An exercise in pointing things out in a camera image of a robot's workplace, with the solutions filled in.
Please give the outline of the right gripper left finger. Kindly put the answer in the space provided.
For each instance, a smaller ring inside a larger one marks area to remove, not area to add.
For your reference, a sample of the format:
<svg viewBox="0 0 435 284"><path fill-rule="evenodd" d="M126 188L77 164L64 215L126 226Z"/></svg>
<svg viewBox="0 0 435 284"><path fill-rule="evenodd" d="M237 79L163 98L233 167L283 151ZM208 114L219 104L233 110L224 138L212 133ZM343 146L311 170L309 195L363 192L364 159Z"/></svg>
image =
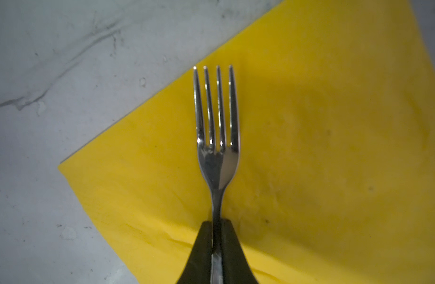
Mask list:
<svg viewBox="0 0 435 284"><path fill-rule="evenodd" d="M211 257L212 224L204 221L177 284L210 284Z"/></svg>

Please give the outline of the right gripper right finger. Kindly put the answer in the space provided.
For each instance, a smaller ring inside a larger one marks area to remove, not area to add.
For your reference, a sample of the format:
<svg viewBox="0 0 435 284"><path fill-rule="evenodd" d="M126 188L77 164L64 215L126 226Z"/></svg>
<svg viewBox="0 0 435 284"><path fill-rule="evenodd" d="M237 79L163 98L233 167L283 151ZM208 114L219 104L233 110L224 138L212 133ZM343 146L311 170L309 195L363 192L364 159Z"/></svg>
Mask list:
<svg viewBox="0 0 435 284"><path fill-rule="evenodd" d="M252 273L236 231L228 219L221 221L223 282L225 284L258 284Z"/></svg>

